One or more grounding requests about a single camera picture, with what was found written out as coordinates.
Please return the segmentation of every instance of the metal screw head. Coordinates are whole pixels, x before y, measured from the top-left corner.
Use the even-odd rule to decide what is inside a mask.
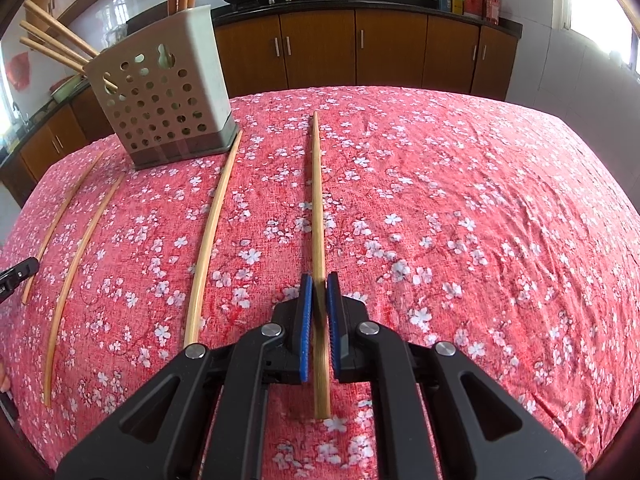
[[[380,332],[380,326],[373,321],[363,321],[358,325],[358,330],[364,335],[376,335]]]
[[[277,323],[267,323],[262,326],[260,332],[266,337],[276,337],[282,333],[282,327]]]
[[[436,352],[440,355],[450,357],[456,353],[456,347],[449,341],[440,341],[436,343]]]
[[[187,346],[187,348],[184,350],[184,354],[189,358],[189,359],[201,359],[204,357],[204,354],[207,352],[207,349],[204,348],[204,345],[201,345],[200,343],[193,343],[190,344],[189,346]]]

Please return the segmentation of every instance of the black countertop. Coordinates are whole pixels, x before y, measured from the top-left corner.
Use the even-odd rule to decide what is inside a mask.
[[[444,16],[452,20],[471,23],[473,25],[485,25],[496,28],[520,39],[522,37],[522,24],[500,18],[498,25],[493,25],[477,18],[460,16],[451,12],[443,12],[437,9],[436,0],[260,0],[256,4],[248,6],[226,5],[211,9],[211,19],[214,27],[227,25],[228,23],[241,22],[269,16],[270,14],[283,14],[286,12],[298,12],[300,10],[329,10],[329,9],[391,9],[406,10],[408,12],[420,12],[433,16]],[[134,16],[127,22],[127,34],[133,34],[151,23],[166,17],[166,3],[151,7],[141,14]]]
[[[29,142],[31,137],[33,137],[36,132],[45,124],[53,115],[56,114],[57,111],[60,110],[63,106],[71,102],[80,92],[85,90],[89,85],[89,82],[84,79],[80,82],[80,84],[76,85],[71,94],[64,99],[61,103],[56,103],[55,101],[49,101],[45,104],[40,110],[33,114],[33,117],[40,115],[36,122],[32,122],[29,120],[28,126],[22,126],[17,132],[16,137],[18,138],[18,142],[13,146],[10,146],[10,150],[5,152],[2,150],[0,153],[0,158],[2,158],[2,162],[0,162],[0,169],[7,163],[9,163],[20,150],[24,147],[24,145]]]

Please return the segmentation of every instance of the perforated plastic basket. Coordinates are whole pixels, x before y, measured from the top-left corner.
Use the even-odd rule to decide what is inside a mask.
[[[183,10],[137,31],[84,70],[137,169],[230,148],[238,126],[209,6]]]

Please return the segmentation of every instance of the faucet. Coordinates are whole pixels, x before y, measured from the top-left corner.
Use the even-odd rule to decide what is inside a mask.
[[[18,106],[18,103],[16,103],[15,101],[14,101],[14,104],[13,104],[13,109],[14,109],[14,112],[18,112],[18,117],[20,117],[20,120],[22,121],[22,126],[26,126],[26,125],[27,125],[27,123],[29,122],[29,115],[28,115],[28,113],[26,113],[26,112],[25,112],[25,113],[23,114],[23,113],[20,111],[20,107]]]

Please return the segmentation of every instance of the table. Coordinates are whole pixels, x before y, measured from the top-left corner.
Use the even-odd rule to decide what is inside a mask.
[[[310,263],[310,121],[320,113],[326,264],[344,294],[407,340],[451,340],[589,468],[638,397],[640,218],[558,118],[399,88],[321,88],[232,100],[244,128],[209,267],[201,341],[235,342],[295,297]],[[50,168],[2,252],[37,252],[82,170],[27,305],[0,305],[0,355],[25,434],[60,457],[182,346],[194,263],[226,155],[135,172],[115,136]],[[56,298],[101,197],[59,330],[52,408],[43,354]],[[375,478],[367,385],[274,386],[265,479]]]

